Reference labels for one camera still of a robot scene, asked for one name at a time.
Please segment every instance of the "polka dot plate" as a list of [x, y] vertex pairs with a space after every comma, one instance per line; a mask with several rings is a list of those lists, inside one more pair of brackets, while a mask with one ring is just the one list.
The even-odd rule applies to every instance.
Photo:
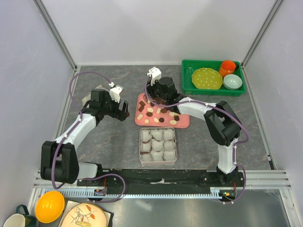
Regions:
[[211, 68], [200, 68], [193, 73], [191, 78], [198, 89], [218, 90], [223, 84], [222, 76]]

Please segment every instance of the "white divided box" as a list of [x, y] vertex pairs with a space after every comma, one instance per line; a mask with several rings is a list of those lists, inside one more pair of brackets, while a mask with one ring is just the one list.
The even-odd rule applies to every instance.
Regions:
[[174, 164], [177, 160], [174, 128], [140, 129], [139, 156], [142, 165]]

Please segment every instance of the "cup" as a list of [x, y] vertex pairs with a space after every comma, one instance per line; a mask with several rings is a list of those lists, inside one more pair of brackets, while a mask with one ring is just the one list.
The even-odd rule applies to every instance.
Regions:
[[6, 220], [3, 227], [36, 227], [36, 218], [29, 215], [28, 209], [25, 205], [19, 205], [16, 208], [16, 213]]
[[236, 69], [236, 64], [230, 60], [223, 61], [220, 69], [219, 74], [224, 78], [228, 74], [232, 74]]

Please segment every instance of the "bowl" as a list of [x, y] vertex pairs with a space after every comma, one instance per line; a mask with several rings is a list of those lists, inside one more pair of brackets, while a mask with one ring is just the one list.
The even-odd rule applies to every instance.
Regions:
[[37, 202], [36, 218], [42, 223], [51, 223], [60, 217], [64, 206], [64, 197], [60, 192], [47, 192]]
[[223, 84], [222, 76], [211, 68], [197, 69], [191, 78], [192, 83], [198, 89], [218, 90]]
[[242, 86], [243, 82], [239, 76], [228, 74], [223, 78], [223, 84], [226, 89], [237, 90]]

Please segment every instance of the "white bowl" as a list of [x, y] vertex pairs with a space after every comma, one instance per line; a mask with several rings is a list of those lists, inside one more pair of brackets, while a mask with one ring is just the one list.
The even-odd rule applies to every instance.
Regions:
[[235, 74], [228, 74], [223, 78], [223, 84], [226, 89], [237, 90], [242, 86], [242, 80]]

